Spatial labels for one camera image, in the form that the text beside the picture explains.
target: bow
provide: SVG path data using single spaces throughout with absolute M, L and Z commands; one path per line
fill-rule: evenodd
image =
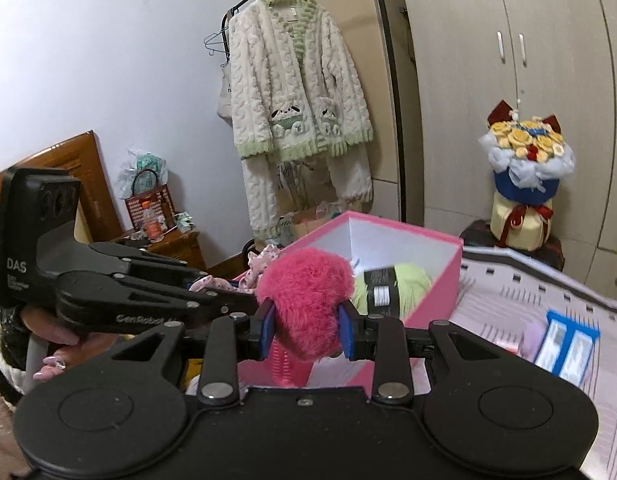
M 544 243 L 549 237 L 549 220 L 553 216 L 553 209 L 546 207 L 545 205 L 524 205 L 519 204 L 515 206 L 509 216 L 506 218 L 505 226 L 502 229 L 502 236 L 497 243 L 498 247 L 506 247 L 506 238 L 508 238 L 509 230 L 520 229 L 524 223 L 524 217 L 526 216 L 526 210 L 528 208 L 534 209 L 535 212 L 540 215 L 542 220 L 542 243 Z

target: fingernail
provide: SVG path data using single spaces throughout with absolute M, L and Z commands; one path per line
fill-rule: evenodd
M 44 361 L 42 361 L 45 365 L 48 366 L 54 366 L 55 368 L 59 368 L 60 370 L 66 370 L 66 363 L 64 362 L 64 359 L 62 359 L 61 357 L 56 357 L 55 355 L 50 355 L 46 358 L 44 358 Z
M 67 330 L 63 326 L 57 326 L 53 329 L 53 335 L 55 337 L 55 342 L 64 345 L 76 345 L 79 343 L 79 337 L 71 330 Z
M 33 374 L 33 380 L 35 381 L 48 381 L 51 380 L 53 378 L 53 374 L 51 372 L 49 372 L 48 370 L 42 370 L 41 372 L 37 372 L 36 374 Z

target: blue gripper pad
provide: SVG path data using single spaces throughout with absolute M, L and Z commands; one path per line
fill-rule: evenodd
M 267 312 L 262 324 L 262 338 L 260 339 L 260 352 L 266 359 L 271 351 L 272 337 L 275 334 L 275 304 Z
M 337 309 L 340 322 L 340 343 L 342 343 L 342 350 L 344 351 L 346 358 L 351 359 L 354 357 L 353 324 L 343 304 L 340 304 Z

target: wooden headboard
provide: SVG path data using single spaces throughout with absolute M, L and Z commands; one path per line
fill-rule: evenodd
M 64 140 L 16 165 L 68 170 L 71 176 L 82 181 L 79 201 L 93 241 L 107 241 L 122 234 L 122 225 L 106 184 L 93 132 Z M 4 172 L 0 173 L 0 191 L 3 177 Z

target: person's hand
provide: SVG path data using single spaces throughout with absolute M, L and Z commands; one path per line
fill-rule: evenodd
M 119 338 L 117 334 L 93 332 L 87 338 L 80 340 L 71 330 L 63 327 L 53 314 L 38 306 L 26 306 L 22 310 L 21 317 L 22 322 L 35 335 L 53 343 L 66 345 L 44 359 L 45 366 L 33 376 L 36 381 L 48 381 L 66 368 L 88 361 L 107 351 Z

